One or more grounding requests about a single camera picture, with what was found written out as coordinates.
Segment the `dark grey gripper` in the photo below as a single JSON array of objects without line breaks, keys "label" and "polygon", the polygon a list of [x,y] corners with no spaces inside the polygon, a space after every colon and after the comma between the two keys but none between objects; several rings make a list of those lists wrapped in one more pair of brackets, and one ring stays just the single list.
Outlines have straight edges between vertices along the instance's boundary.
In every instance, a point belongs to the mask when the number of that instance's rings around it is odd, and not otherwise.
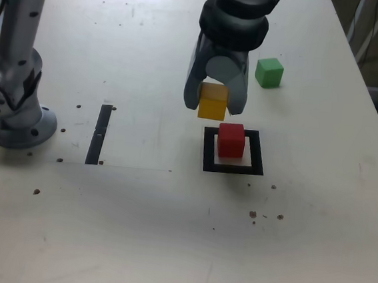
[{"label": "dark grey gripper", "polygon": [[[211,57],[208,62],[207,50]],[[200,32],[186,78],[185,106],[191,110],[198,107],[201,82],[207,75],[228,88],[227,110],[231,115],[240,115],[247,102],[248,54],[248,51],[233,51],[208,41]]]}]

